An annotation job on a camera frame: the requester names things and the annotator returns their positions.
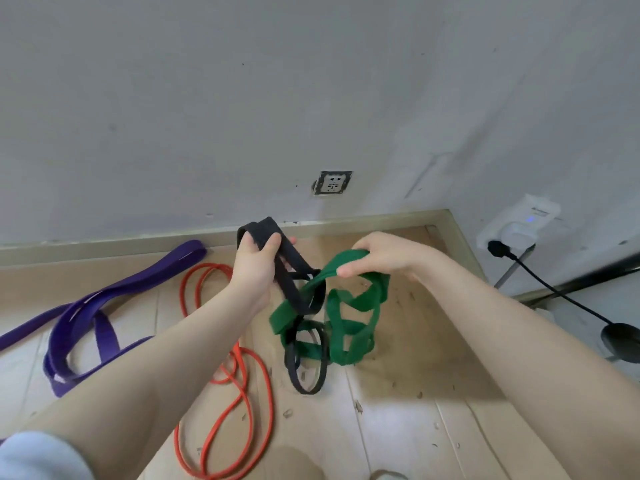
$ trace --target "hand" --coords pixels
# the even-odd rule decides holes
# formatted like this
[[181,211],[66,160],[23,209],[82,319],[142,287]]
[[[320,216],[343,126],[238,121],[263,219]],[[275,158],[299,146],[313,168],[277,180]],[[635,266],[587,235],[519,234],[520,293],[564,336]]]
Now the hand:
[[415,273],[420,257],[430,248],[396,235],[372,232],[356,242],[353,249],[366,249],[369,254],[340,266],[337,273],[341,278],[350,278],[370,271],[387,274],[400,271],[412,279],[417,279]]
[[[259,250],[251,234],[245,232],[238,246],[231,285],[240,289],[243,295],[252,301],[253,315],[269,303],[269,288],[275,275],[273,260],[281,240],[280,234],[274,233],[262,250]],[[295,244],[296,238],[292,237],[290,241]]]

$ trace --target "person's left hand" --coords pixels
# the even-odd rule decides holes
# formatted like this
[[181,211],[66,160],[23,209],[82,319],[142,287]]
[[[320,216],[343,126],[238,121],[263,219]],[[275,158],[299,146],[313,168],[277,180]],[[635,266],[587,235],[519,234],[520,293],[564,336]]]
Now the person's left hand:
[[[231,284],[241,289],[253,303],[252,314],[258,313],[269,303],[269,288],[275,275],[273,260],[282,238],[279,233],[271,235],[262,250],[258,250],[251,234],[244,233],[236,252]],[[290,238],[295,244],[296,238]]]

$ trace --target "person's right hand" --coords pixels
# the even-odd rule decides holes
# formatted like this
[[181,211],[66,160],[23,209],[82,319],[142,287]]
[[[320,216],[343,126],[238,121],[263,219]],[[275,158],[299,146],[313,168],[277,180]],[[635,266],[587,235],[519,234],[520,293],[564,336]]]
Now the person's right hand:
[[350,278],[370,271],[387,274],[400,271],[415,278],[416,266],[429,248],[396,235],[372,232],[356,242],[353,249],[366,249],[369,254],[340,266],[337,274],[341,278]]

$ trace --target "black strap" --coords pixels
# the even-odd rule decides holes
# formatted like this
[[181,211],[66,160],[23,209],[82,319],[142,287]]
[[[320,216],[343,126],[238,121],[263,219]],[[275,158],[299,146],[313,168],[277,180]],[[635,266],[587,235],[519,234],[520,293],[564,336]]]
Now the black strap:
[[[275,278],[284,293],[284,297],[289,300],[293,309],[298,313],[298,317],[292,323],[292,327],[290,327],[285,334],[284,364],[289,373],[289,379],[291,379],[293,387],[295,387],[300,394],[316,394],[320,391],[324,384],[324,380],[326,379],[326,370],[329,364],[329,343],[324,330],[324,325],[313,320],[306,320],[304,315],[315,315],[320,311],[324,303],[326,284],[325,282],[322,282],[322,284],[314,290],[313,296],[304,297],[300,294],[294,280],[309,281],[320,273],[320,269],[315,269],[308,265],[302,256],[300,256],[300,253],[295,249],[295,247],[293,247],[291,241],[284,235],[282,229],[280,229],[271,217],[267,217],[258,223],[250,222],[249,224],[240,227],[237,233],[238,246],[240,246],[240,241],[242,240],[245,232],[251,234],[253,241],[258,246],[258,249],[262,249],[264,247],[272,234],[277,232],[282,236],[278,255],[275,258]],[[280,259],[281,257],[289,263],[293,268],[293,271],[287,271],[287,268]],[[315,386],[310,390],[304,389],[298,379],[300,357],[296,352],[296,334],[301,326],[303,327],[302,330],[307,330],[309,333],[311,333],[311,330],[315,330],[320,340],[320,346],[322,347],[320,374]]]

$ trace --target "white wall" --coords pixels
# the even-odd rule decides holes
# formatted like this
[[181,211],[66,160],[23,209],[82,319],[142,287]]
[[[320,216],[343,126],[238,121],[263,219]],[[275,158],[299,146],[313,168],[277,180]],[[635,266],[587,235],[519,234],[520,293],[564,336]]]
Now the white wall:
[[[629,274],[597,286],[571,293],[571,298],[604,315],[614,323],[629,323],[640,328],[640,273]],[[601,320],[581,310],[562,298],[555,298],[546,305],[554,315],[554,321],[597,352],[601,357],[611,357],[600,333],[606,325]],[[614,366],[636,381],[640,381],[640,364],[617,361]]]
[[[0,242],[444,207],[473,242],[529,192],[563,206],[531,266],[571,278],[640,250],[639,11],[0,0]],[[322,169],[347,193],[312,198]]]

